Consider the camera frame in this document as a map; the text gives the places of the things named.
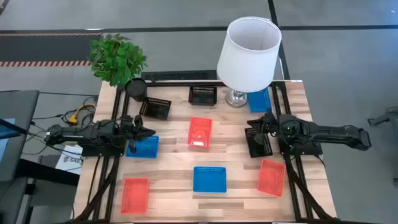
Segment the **dark grey monitor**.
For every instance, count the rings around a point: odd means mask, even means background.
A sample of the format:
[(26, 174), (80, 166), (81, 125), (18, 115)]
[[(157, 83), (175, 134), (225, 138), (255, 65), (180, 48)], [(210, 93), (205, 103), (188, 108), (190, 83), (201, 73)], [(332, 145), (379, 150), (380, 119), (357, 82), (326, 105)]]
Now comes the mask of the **dark grey monitor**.
[[(28, 130), (33, 118), (39, 91), (0, 91), (0, 119), (14, 119), (14, 124)], [(0, 140), (0, 182), (14, 178), (26, 139), (25, 134)]]

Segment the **black side table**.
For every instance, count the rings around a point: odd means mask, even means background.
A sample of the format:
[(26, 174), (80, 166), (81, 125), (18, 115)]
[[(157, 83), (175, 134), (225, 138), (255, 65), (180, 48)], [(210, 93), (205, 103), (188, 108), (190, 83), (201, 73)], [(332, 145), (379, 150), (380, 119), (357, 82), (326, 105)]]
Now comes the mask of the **black side table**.
[(78, 174), (45, 166), (25, 159), (19, 159), (14, 177), (28, 177), (72, 186), (77, 186), (80, 178)]

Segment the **blue plastic slotted basket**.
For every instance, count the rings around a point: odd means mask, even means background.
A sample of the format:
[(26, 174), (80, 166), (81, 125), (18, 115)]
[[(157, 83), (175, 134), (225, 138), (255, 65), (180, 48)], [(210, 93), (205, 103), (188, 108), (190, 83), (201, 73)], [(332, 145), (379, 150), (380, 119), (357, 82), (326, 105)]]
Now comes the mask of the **blue plastic slotted basket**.
[(265, 113), (272, 109), (268, 89), (248, 93), (249, 108), (252, 113)]
[(204, 193), (226, 193), (226, 168), (210, 166), (194, 167), (193, 191)]
[(135, 141), (135, 145), (135, 153), (130, 153), (127, 145), (126, 157), (155, 159), (159, 150), (159, 137), (151, 136), (142, 141)]

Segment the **black power strip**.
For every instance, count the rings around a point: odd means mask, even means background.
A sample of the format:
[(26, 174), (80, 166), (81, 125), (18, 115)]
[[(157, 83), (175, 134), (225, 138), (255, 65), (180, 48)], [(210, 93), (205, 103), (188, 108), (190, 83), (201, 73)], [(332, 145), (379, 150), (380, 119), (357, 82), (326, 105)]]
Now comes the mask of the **black power strip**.
[(144, 72), (141, 75), (144, 80), (164, 81), (164, 80), (217, 80), (216, 70), (188, 70), (188, 71), (168, 71), (168, 72)]

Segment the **silver metal lamp base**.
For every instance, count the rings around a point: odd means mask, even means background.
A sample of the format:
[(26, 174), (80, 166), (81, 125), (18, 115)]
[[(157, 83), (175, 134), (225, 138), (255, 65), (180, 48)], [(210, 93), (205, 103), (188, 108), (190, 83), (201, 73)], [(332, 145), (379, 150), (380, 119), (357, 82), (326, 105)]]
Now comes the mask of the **silver metal lamp base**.
[(242, 108), (248, 102), (248, 95), (241, 91), (229, 89), (226, 92), (225, 100), (233, 108)]

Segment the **red plastic slotted basket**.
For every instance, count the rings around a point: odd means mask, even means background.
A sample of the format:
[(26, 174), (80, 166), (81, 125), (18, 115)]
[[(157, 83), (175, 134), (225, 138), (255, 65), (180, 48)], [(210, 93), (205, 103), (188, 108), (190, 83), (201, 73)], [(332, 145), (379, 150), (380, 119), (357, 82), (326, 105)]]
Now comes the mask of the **red plastic slotted basket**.
[(188, 131), (189, 146), (209, 148), (211, 142), (212, 119), (192, 116)]
[(257, 182), (258, 191), (281, 197), (284, 191), (285, 170), (285, 164), (263, 159)]
[(124, 179), (122, 214), (142, 215), (148, 208), (149, 179), (146, 177), (131, 177)]

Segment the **green leafy artificial plant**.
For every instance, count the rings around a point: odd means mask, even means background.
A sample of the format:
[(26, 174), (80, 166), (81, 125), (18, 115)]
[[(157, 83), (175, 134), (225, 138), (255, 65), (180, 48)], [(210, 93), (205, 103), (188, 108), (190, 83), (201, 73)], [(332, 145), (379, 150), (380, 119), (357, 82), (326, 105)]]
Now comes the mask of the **green leafy artificial plant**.
[(147, 57), (143, 50), (120, 34), (108, 34), (90, 42), (91, 71), (110, 86), (125, 85), (141, 76)]

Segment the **black aluminium table frame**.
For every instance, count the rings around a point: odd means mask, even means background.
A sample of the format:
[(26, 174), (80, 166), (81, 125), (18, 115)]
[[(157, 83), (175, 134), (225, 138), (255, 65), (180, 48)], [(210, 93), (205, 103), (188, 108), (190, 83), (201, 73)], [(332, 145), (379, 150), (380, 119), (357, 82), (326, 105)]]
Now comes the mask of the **black aluminium table frame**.
[[(248, 107), (232, 108), (225, 102), (227, 88), (218, 81), (205, 80), (205, 86), (218, 89), (214, 106), (193, 106), (188, 92), (193, 81), (151, 83), (148, 94), (172, 102), (165, 121), (145, 118), (144, 126), (154, 129), (160, 138), (155, 159), (122, 157), (117, 177), (90, 215), (112, 223), (139, 222), (267, 222), (293, 221), (315, 217), (315, 212), (299, 190), (291, 190), (286, 180), (284, 192), (276, 197), (258, 191), (261, 158), (252, 158), (245, 139), (247, 121), (258, 119)], [(212, 119), (209, 148), (187, 144), (192, 116)], [(226, 193), (193, 191), (193, 168), (226, 168)], [(121, 213), (124, 179), (149, 179), (149, 201), (145, 214)]]

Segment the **white fabric lamp shade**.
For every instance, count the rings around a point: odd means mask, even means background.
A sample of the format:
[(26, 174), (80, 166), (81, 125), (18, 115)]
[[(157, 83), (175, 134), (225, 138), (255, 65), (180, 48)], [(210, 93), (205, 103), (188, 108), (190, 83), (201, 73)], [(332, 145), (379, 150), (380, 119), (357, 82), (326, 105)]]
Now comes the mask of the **white fabric lamp shade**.
[(274, 79), (282, 40), (280, 29), (263, 17), (241, 17), (227, 28), (216, 72), (229, 88), (244, 93), (268, 87)]

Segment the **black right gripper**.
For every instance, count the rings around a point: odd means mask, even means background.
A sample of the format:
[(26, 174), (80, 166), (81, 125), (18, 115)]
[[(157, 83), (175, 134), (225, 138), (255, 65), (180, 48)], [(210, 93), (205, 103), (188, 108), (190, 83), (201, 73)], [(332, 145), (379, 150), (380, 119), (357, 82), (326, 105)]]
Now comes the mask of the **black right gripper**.
[(274, 116), (272, 110), (267, 110), (264, 117), (247, 121), (247, 124), (254, 129), (262, 129), (263, 133), (256, 133), (253, 139), (260, 145), (265, 144), (265, 138), (268, 134), (273, 137), (280, 135), (279, 120)]

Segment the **white printed paper sheet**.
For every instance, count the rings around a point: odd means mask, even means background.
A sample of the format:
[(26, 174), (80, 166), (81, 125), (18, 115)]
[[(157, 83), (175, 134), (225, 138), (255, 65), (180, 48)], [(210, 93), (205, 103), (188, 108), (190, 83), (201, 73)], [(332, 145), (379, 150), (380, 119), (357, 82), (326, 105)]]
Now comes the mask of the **white printed paper sheet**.
[(65, 146), (55, 168), (80, 175), (83, 166), (81, 154), (82, 148), (80, 146)]

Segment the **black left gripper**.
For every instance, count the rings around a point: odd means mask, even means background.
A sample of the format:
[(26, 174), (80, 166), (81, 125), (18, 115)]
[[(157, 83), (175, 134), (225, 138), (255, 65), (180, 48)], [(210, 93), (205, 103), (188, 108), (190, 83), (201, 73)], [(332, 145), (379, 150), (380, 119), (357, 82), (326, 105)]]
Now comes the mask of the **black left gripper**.
[(128, 148), (130, 153), (136, 152), (135, 141), (142, 141), (153, 136), (156, 132), (143, 127), (143, 120), (140, 115), (121, 117), (121, 133), (126, 140), (129, 140)]

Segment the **black plastic slotted basket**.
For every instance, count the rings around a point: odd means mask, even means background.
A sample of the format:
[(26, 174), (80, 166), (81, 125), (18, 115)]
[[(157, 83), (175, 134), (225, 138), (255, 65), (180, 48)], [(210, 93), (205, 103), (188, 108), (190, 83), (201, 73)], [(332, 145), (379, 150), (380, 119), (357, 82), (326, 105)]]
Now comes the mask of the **black plastic slotted basket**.
[(246, 136), (246, 142), (248, 144), (249, 154), (252, 158), (273, 155), (270, 140), (267, 134), (261, 133), (261, 135), (264, 137), (262, 139), (262, 143), (259, 144), (256, 141), (256, 135), (258, 132), (254, 128), (246, 128), (244, 132)]
[(188, 102), (191, 105), (214, 106), (217, 104), (217, 87), (191, 86)]
[(147, 97), (142, 102), (139, 114), (150, 118), (166, 120), (171, 104), (172, 102), (169, 100)]

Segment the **black plant pot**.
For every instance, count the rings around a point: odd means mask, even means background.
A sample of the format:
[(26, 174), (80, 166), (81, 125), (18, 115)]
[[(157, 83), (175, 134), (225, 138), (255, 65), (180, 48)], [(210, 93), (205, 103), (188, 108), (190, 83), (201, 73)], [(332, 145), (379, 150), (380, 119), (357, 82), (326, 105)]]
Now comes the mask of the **black plant pot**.
[(142, 102), (147, 98), (147, 84), (141, 78), (133, 78), (126, 83), (125, 92), (128, 97), (137, 102)]

